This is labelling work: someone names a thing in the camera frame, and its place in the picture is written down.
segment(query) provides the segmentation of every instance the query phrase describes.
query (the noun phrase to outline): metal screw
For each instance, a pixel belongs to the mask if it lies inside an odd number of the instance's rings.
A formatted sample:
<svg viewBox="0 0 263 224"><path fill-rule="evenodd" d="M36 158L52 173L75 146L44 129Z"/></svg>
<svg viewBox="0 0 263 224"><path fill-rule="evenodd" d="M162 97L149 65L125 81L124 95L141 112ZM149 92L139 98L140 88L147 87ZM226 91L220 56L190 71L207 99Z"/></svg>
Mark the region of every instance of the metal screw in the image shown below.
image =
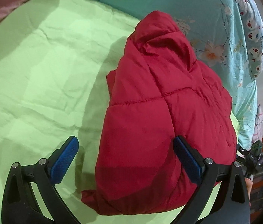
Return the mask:
<svg viewBox="0 0 263 224"><path fill-rule="evenodd" d="M45 163L46 163L46 159L45 159L45 158L41 158L41 159L39 160L39 164L43 165L43 164L45 164Z"/></svg>
<svg viewBox="0 0 263 224"><path fill-rule="evenodd" d="M13 164L12 164L12 167L13 167L13 168L17 168L17 167L18 167L18 162L13 163Z"/></svg>
<svg viewBox="0 0 263 224"><path fill-rule="evenodd" d="M205 162L207 164L213 164L213 160L211 158L209 158L209 157L205 159Z"/></svg>
<svg viewBox="0 0 263 224"><path fill-rule="evenodd" d="M240 163L237 162L237 161L233 162L233 165L234 165L235 167L240 167Z"/></svg>

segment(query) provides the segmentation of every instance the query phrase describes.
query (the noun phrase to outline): red jacket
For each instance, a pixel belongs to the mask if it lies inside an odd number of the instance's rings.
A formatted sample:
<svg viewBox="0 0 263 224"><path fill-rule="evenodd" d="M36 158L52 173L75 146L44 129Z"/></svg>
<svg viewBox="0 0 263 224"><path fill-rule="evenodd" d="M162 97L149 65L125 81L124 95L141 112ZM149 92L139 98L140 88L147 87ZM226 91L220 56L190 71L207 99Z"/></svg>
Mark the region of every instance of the red jacket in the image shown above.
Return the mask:
<svg viewBox="0 0 263 224"><path fill-rule="evenodd" d="M173 152L177 135L216 163L235 160L232 98L169 15L152 12L137 25L107 83L97 189L82 192L82 202L97 213L147 214L185 205L196 185Z"/></svg>

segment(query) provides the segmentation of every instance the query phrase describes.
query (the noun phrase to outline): person's finger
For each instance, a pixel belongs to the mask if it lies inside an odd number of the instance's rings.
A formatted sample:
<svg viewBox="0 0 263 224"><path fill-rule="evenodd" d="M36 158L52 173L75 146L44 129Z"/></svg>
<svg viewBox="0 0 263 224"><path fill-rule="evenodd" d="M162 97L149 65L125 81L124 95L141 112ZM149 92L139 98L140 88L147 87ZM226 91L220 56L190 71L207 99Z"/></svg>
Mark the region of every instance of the person's finger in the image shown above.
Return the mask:
<svg viewBox="0 0 263 224"><path fill-rule="evenodd" d="M248 199L250 199L250 192L252 191L253 182L250 179L245 179L245 183L248 189Z"/></svg>

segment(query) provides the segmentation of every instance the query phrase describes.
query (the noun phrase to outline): green bed sheet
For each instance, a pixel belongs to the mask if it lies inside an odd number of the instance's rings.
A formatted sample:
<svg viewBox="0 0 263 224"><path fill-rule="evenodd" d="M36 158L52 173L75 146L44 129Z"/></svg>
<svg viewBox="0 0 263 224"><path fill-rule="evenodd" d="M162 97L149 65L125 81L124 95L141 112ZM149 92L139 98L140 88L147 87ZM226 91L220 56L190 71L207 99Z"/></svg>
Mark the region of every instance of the green bed sheet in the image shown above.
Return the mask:
<svg viewBox="0 0 263 224"><path fill-rule="evenodd" d="M80 149L56 188L81 223L161 224L178 214L180 208L106 217L80 201L81 190L95 188L109 101L105 77L116 68L137 23L91 0L31 0L0 24L0 221L11 164L34 164L70 135L78 137ZM50 217L36 185L33 188L44 215ZM201 217L210 211L218 188Z"/></svg>

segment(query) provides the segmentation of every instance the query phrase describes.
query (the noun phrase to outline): blue pad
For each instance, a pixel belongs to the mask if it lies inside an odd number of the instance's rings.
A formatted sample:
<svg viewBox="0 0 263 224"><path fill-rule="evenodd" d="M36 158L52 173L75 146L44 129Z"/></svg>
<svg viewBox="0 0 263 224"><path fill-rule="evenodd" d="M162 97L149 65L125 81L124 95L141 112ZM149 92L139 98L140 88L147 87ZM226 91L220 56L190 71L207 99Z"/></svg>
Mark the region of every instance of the blue pad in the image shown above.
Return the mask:
<svg viewBox="0 0 263 224"><path fill-rule="evenodd" d="M203 157L196 149L191 148L182 136L174 138L173 149L191 182L200 185L205 171Z"/></svg>
<svg viewBox="0 0 263 224"><path fill-rule="evenodd" d="M57 149L48 159L48 173L52 185L61 183L70 164L79 150L79 141L76 137L71 136Z"/></svg>

